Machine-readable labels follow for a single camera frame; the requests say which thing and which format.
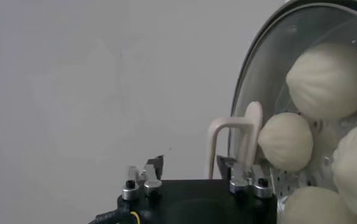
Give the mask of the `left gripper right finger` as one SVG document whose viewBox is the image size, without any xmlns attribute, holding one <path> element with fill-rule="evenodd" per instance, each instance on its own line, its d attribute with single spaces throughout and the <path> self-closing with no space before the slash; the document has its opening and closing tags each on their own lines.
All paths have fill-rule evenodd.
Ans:
<svg viewBox="0 0 357 224">
<path fill-rule="evenodd" d="M 245 169 L 236 159 L 220 155 L 217 155 L 217 165 L 222 178 L 228 180 L 232 194 L 252 192 L 257 198 L 272 197 L 270 179 L 261 166 L 254 164 Z"/>
</svg>

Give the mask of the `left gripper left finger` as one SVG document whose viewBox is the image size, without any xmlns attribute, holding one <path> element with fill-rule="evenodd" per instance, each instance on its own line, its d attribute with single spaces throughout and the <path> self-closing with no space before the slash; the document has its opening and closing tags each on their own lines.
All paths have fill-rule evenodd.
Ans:
<svg viewBox="0 0 357 224">
<path fill-rule="evenodd" d="M 160 155 L 148 159 L 142 170 L 137 166 L 128 166 L 125 184 L 122 187 L 122 198 L 126 201 L 137 200 L 141 189 L 144 190 L 146 197 L 159 195 L 163 165 L 164 156 Z"/>
</svg>

